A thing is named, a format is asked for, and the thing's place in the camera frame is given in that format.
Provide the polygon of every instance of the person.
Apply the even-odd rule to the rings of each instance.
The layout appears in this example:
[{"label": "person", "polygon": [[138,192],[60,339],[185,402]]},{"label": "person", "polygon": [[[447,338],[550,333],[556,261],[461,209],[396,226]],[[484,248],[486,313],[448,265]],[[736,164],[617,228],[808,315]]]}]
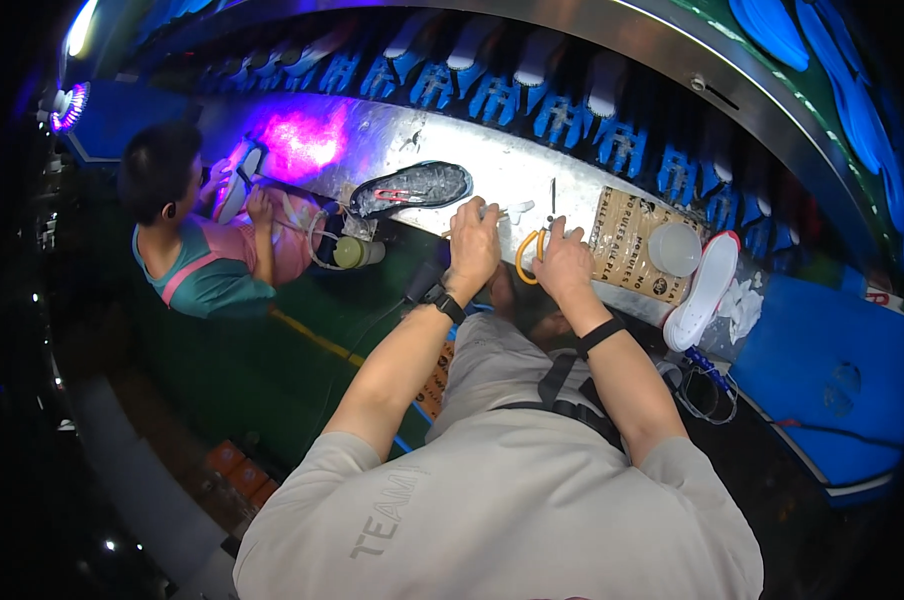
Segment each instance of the person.
[{"label": "person", "polygon": [[[184,121],[148,126],[128,142],[118,190],[136,222],[132,254],[170,308],[199,318],[264,316],[276,286],[311,264],[306,232],[320,209],[309,198],[256,183],[231,221],[200,216],[230,176],[223,159],[202,185],[202,144],[202,133]],[[315,229],[323,226],[319,219]],[[320,240],[313,235],[313,250]]]},{"label": "person", "polygon": [[[483,203],[452,217],[445,287],[464,306],[488,282],[495,315],[459,326],[427,443],[386,462],[452,325],[435,304],[410,311],[368,355],[251,522],[233,570],[242,600],[757,598],[756,538],[627,330],[581,365],[626,453],[564,414],[498,408],[539,401],[554,363],[501,318],[509,274],[498,206],[480,219]],[[615,319],[592,290],[583,230],[565,227],[554,221],[532,271],[575,334],[590,337]],[[557,398],[597,410],[576,377],[573,368]]]}]

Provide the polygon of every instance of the black hair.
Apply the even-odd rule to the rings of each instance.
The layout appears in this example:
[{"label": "black hair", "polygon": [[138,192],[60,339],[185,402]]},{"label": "black hair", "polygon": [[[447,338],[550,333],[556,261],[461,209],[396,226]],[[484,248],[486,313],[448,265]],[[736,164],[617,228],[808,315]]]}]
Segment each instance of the black hair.
[{"label": "black hair", "polygon": [[136,223],[151,225],[166,205],[182,200],[202,145],[202,132],[185,121],[147,126],[128,142],[119,166],[118,190],[122,206]]}]

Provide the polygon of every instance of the yellow floor line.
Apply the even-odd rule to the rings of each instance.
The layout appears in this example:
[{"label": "yellow floor line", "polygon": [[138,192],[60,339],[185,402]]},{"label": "yellow floor line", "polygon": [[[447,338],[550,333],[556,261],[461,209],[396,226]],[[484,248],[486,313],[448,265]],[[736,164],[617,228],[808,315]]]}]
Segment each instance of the yellow floor line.
[{"label": "yellow floor line", "polygon": [[278,308],[273,308],[268,314],[271,315],[272,317],[277,318],[279,321],[281,321],[285,325],[289,326],[293,330],[298,331],[299,333],[301,333],[305,337],[309,338],[310,340],[312,340],[313,342],[315,342],[322,348],[326,349],[328,352],[330,352],[332,354],[336,354],[339,358],[346,359],[348,362],[352,363],[356,367],[362,367],[363,363],[366,362],[366,358],[364,356],[359,356],[358,354],[350,355],[349,351],[346,350],[345,348],[343,348],[342,346],[338,345],[338,343],[329,342],[328,340],[326,340],[326,338],[322,337],[321,335],[316,335],[315,333],[312,332],[312,329],[309,329],[308,327],[306,327],[302,323],[298,322],[294,318],[283,313]]}]

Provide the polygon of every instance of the black wristband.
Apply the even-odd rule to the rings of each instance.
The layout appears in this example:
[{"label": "black wristband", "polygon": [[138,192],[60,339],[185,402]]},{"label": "black wristband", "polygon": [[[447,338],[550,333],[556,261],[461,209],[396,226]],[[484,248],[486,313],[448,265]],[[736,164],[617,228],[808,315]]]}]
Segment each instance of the black wristband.
[{"label": "black wristband", "polygon": [[590,350],[598,346],[606,338],[611,337],[614,333],[625,329],[625,323],[619,318],[610,318],[598,327],[592,329],[581,336],[581,338],[578,339],[578,342],[575,343],[575,352],[578,354],[578,358],[589,360]]},{"label": "black wristband", "polygon": [[455,301],[451,295],[443,293],[439,297],[437,297],[433,302],[435,308],[439,310],[439,312],[443,312],[449,316],[452,320],[452,323],[460,326],[462,321],[466,320],[466,311],[462,309],[462,306],[459,306],[459,303]]}]

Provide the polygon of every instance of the yellow-handled scissors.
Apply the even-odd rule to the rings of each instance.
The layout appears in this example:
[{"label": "yellow-handled scissors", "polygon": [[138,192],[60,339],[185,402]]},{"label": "yellow-handled scissors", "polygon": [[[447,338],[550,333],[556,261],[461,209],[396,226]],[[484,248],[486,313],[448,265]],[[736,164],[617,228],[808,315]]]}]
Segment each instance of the yellow-handled scissors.
[{"label": "yellow-handled scissors", "polygon": [[556,220],[556,178],[552,177],[552,212],[545,217],[545,220],[542,221],[542,227],[538,229],[538,231],[533,231],[529,235],[525,236],[525,239],[522,240],[522,243],[518,245],[518,249],[515,251],[515,272],[518,273],[518,279],[523,282],[528,283],[529,285],[536,285],[539,281],[535,277],[530,277],[525,274],[525,270],[522,269],[522,255],[525,254],[525,249],[529,247],[529,244],[532,244],[532,240],[535,240],[535,256],[538,257],[539,260],[542,260],[545,255],[545,234],[546,232],[552,231],[552,223]]}]

